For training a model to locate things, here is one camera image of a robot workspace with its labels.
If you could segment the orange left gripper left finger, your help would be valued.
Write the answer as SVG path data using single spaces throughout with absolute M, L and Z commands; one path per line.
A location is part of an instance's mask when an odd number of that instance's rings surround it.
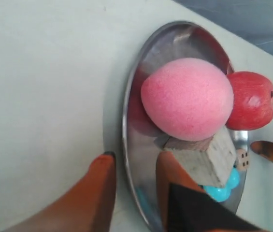
M 58 200 L 9 232 L 107 232 L 116 195 L 116 158 L 96 157 L 84 177 Z

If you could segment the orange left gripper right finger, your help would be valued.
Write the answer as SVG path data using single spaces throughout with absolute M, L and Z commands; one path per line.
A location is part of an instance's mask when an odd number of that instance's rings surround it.
M 262 231 L 213 200 L 171 152 L 158 155 L 156 189 L 165 232 Z

